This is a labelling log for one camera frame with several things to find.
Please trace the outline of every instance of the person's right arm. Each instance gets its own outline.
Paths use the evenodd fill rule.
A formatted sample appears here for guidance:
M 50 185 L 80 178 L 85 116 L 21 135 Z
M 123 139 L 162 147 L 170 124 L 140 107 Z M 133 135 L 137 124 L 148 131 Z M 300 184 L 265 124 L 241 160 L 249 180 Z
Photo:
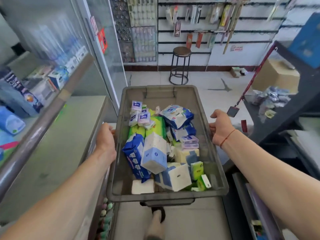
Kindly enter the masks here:
M 222 149 L 269 209 L 299 240 L 320 239 L 320 182 L 270 155 L 238 130 L 221 110 L 211 115 L 213 143 Z

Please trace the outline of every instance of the dark blue wipes package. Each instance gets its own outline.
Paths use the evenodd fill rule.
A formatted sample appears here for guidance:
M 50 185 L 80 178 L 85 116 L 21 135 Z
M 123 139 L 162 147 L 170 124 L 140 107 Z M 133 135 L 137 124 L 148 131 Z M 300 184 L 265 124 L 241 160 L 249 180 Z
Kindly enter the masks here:
M 136 179 L 142 180 L 142 183 L 150 178 L 151 172 L 142 167 L 141 158 L 144 146 L 144 138 L 142 135 L 134 133 L 129 137 L 122 151 L 127 157 L 130 168 Z

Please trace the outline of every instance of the tiled floor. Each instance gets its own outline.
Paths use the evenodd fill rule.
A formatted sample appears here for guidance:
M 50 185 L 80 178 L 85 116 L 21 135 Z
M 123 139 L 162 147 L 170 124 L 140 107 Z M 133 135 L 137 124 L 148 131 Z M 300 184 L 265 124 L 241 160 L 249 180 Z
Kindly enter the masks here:
M 169 72 L 126 72 L 131 76 L 131 86 L 145 85 L 169 85 Z M 246 88 L 253 73 L 240 78 L 232 78 L 228 72 L 190 72 L 188 85 L 198 88 L 200 99 L 209 122 L 215 109 L 227 111 L 234 106 Z M 253 125 L 251 117 L 243 102 L 239 105 L 236 117 L 231 118 L 234 125 L 239 125 L 241 120 L 246 119 L 248 125 Z M 221 198 L 197 199 L 189 206 L 165 207 L 166 240 L 231 240 L 230 230 L 227 223 Z M 115 240 L 131 239 L 142 240 L 152 214 L 148 207 L 140 206 L 138 202 L 122 203 L 120 205 L 116 226 Z

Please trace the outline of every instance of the gray translucent plastic bin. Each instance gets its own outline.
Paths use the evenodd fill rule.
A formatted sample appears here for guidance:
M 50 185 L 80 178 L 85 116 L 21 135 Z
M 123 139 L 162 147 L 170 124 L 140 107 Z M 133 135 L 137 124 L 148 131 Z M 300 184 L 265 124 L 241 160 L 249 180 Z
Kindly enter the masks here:
M 194 114 L 192 123 L 197 130 L 196 137 L 199 139 L 200 161 L 203 162 L 204 173 L 208 176 L 212 189 L 203 192 L 173 192 L 163 190 L 156 185 L 155 193 L 131 194 L 132 181 L 135 177 L 122 148 L 128 139 L 132 101 L 141 101 L 153 110 L 156 106 L 164 109 L 170 104 L 190 109 Z M 223 196 L 228 193 L 227 179 L 216 147 L 212 143 L 208 120 L 195 86 L 157 85 L 125 88 L 122 92 L 115 138 L 117 158 L 110 166 L 106 190 L 107 197 L 112 202 L 140 201 L 149 206 L 187 205 L 194 202 L 196 198 Z

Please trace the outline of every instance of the bin handle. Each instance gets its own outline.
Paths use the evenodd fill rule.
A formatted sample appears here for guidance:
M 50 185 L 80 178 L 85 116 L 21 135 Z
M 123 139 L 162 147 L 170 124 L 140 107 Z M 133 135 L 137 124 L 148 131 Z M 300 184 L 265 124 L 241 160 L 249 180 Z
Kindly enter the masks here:
M 153 200 L 140 202 L 141 206 L 160 207 L 160 206 L 188 206 L 194 203 L 196 199 L 179 199 L 179 200 Z

